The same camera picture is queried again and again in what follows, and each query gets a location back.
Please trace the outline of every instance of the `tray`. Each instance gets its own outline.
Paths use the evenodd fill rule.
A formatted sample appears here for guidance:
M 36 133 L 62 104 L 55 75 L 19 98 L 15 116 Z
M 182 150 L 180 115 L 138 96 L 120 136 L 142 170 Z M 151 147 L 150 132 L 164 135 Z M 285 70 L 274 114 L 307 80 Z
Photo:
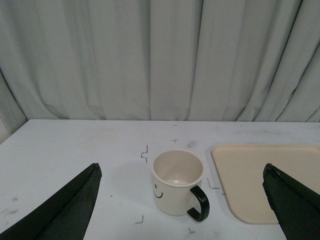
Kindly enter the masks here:
M 211 153 L 229 208 L 245 223 L 278 223 L 262 186 L 267 163 L 320 193 L 318 145 L 222 144 Z

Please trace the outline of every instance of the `mug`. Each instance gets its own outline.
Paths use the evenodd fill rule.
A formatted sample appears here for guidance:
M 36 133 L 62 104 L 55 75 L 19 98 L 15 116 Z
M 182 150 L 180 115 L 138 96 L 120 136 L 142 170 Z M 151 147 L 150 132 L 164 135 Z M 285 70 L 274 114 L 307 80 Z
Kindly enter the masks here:
M 189 214 L 197 222 L 208 217 L 209 200 L 200 188 L 205 167 L 199 157 L 182 149 L 165 151 L 154 159 L 152 173 L 153 198 L 161 211 L 173 216 Z

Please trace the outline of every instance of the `curtain fold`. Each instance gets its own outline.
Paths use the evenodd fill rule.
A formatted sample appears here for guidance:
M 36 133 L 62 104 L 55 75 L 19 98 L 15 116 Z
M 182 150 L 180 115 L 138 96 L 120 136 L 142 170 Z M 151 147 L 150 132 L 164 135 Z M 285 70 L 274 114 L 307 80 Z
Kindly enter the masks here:
M 319 1 L 4 0 L 0 33 L 27 119 L 320 121 Z
M 303 1 L 256 121 L 304 122 L 317 109 L 313 103 L 304 100 L 312 99 L 312 102 L 315 101 L 319 107 L 318 94 L 311 94 L 305 87 L 308 84 L 319 87 L 319 71 L 314 67 L 318 62 L 315 52 L 319 42 L 320 2 Z
M 200 0 L 151 1 L 152 120 L 187 120 L 194 85 Z
M 0 71 L 0 144 L 20 128 L 26 117 L 12 96 Z

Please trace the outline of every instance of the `white table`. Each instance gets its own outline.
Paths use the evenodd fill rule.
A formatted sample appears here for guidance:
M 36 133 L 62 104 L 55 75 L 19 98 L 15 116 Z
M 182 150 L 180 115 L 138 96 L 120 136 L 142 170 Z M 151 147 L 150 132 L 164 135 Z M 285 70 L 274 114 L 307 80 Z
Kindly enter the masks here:
M 86 240 L 285 240 L 279 225 L 247 224 L 228 208 L 211 149 L 247 143 L 320 145 L 320 123 L 29 120 L 0 145 L 0 232 L 99 163 Z M 206 165 L 204 222 L 166 215 L 154 203 L 153 158 L 174 148 L 196 153 Z

